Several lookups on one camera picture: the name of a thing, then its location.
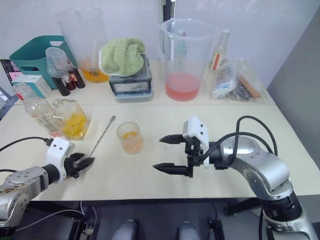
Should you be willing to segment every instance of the pitcher handle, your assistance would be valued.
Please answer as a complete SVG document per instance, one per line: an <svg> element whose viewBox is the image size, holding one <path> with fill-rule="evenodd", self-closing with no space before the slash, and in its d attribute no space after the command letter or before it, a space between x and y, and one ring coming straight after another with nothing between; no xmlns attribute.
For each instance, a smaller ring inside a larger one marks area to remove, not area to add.
<svg viewBox="0 0 320 240"><path fill-rule="evenodd" d="M161 38L161 32L163 33L164 30L162 29L162 25L159 24L157 26L157 37L156 37L156 53L158 55L158 57L160 58L161 61L165 61L165 54L164 54L164 50L161 49L161 45L164 45L164 41L165 41L165 36L163 35L163 41L160 41Z"/></svg>

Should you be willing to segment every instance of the small glass cup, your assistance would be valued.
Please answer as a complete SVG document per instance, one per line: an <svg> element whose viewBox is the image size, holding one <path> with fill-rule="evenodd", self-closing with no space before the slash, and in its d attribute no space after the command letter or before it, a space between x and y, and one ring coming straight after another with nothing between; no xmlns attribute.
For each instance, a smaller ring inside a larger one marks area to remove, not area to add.
<svg viewBox="0 0 320 240"><path fill-rule="evenodd" d="M134 122L122 123L116 130L123 149L127 154L138 154L144 146L140 129Z"/></svg>

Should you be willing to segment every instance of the yellow liquid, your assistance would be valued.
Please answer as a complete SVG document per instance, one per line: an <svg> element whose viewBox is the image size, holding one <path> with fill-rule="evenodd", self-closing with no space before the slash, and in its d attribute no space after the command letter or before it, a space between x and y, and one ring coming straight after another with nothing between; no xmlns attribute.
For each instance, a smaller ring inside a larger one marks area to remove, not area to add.
<svg viewBox="0 0 320 240"><path fill-rule="evenodd" d="M73 113L69 119L65 121L63 134L69 140L83 140L88 131L88 119L82 113Z"/></svg>
<svg viewBox="0 0 320 240"><path fill-rule="evenodd" d="M109 81L109 76L103 74L100 70L96 71L87 71L81 68L81 71L85 79L92 83L105 83Z"/></svg>
<svg viewBox="0 0 320 240"><path fill-rule="evenodd" d="M121 140L122 146L128 154L140 153L140 151L142 150L142 147L144 146L144 141L140 136L140 134L138 134L135 131L130 131L130 132L126 132L122 136L122 138L123 138Z"/></svg>

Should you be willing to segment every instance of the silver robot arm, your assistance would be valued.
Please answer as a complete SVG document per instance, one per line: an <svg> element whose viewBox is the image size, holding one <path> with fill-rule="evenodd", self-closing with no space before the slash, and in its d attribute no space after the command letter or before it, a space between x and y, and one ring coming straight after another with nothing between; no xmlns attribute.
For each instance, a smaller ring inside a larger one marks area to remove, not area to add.
<svg viewBox="0 0 320 240"><path fill-rule="evenodd" d="M239 136L236 158L230 162L235 137L223 141L206 159L202 155L214 142L208 142L208 130L196 117L184 123L182 134L168 135L161 142L185 143L188 165L160 163L153 167L172 174L193 177L193 167L214 164L217 170L233 168L247 180L252 191L261 202L263 216L267 221L269 239L318 240L317 234L303 211L289 179L287 165L276 155L260 148L258 143Z"/></svg>
<svg viewBox="0 0 320 240"><path fill-rule="evenodd" d="M56 137L47 153L46 165L34 166L10 174L0 185L0 236L12 236L28 203L52 183L61 183L88 167L94 157L82 159L83 153L71 154L74 144Z"/></svg>

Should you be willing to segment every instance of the plastic pitcher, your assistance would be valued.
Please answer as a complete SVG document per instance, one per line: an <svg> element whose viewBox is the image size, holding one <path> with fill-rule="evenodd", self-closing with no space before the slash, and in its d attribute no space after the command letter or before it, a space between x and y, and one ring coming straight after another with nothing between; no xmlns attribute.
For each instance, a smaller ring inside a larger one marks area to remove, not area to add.
<svg viewBox="0 0 320 240"><path fill-rule="evenodd" d="M165 63L166 94L176 101L190 101L198 94L215 29L193 18L170 19L159 28L163 42L158 55Z"/></svg>
<svg viewBox="0 0 320 240"><path fill-rule="evenodd" d="M107 43L98 8L74 8L55 14L56 21L84 77L93 83L103 83L109 77L98 66L99 50Z"/></svg>

